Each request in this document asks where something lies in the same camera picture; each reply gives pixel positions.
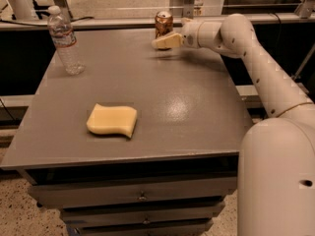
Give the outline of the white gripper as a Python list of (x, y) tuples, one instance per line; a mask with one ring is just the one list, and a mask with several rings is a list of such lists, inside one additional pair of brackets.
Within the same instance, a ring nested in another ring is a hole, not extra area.
[(152, 41), (154, 49), (169, 49), (180, 47), (183, 43), (186, 47), (198, 48), (198, 30), (200, 24), (189, 18), (181, 19), (181, 34), (172, 31)]

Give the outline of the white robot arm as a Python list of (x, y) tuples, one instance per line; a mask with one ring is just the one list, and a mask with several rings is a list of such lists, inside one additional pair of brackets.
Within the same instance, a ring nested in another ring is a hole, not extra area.
[(244, 136), (237, 177), (238, 236), (315, 236), (315, 104), (259, 42), (252, 23), (184, 19), (155, 49), (209, 48), (243, 61), (268, 118)]

